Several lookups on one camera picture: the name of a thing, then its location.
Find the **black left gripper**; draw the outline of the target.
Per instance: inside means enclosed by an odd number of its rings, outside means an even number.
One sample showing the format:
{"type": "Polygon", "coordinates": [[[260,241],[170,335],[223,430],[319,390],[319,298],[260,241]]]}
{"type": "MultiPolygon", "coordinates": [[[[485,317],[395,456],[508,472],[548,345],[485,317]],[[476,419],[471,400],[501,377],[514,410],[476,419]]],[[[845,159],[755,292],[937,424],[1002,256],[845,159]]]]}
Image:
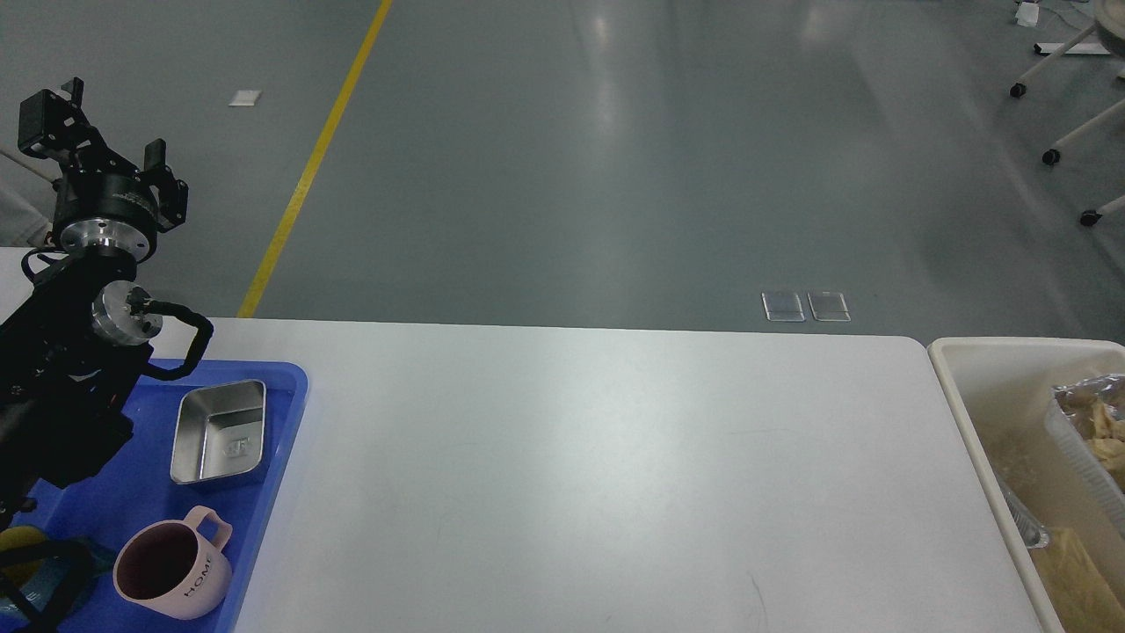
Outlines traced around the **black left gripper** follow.
{"type": "Polygon", "coordinates": [[[44,89],[19,106],[18,150],[65,172],[55,183],[51,244],[68,253],[120,248],[145,263],[158,233],[184,224],[189,187],[166,164],[164,139],[145,145],[141,181],[133,177],[140,169],[110,150],[82,111],[83,92],[84,80],[72,76],[61,92],[44,89]]]}

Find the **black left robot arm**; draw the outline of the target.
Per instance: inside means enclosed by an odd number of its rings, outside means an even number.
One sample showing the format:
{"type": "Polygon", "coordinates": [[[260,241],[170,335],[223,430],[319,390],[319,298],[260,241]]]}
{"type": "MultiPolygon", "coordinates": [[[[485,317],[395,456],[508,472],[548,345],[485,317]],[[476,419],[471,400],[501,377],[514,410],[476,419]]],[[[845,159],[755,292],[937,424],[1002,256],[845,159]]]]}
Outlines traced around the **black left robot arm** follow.
{"type": "Polygon", "coordinates": [[[3,528],[36,509],[36,483],[63,489],[99,473],[132,438],[124,406],[141,377],[190,376],[214,332],[136,283],[158,237],[186,221],[189,187],[166,164],[165,141],[133,164],[89,123],[83,89],[72,76],[19,108],[18,150],[56,161],[61,175],[48,236],[20,261],[32,295],[1,332],[3,528]]]}

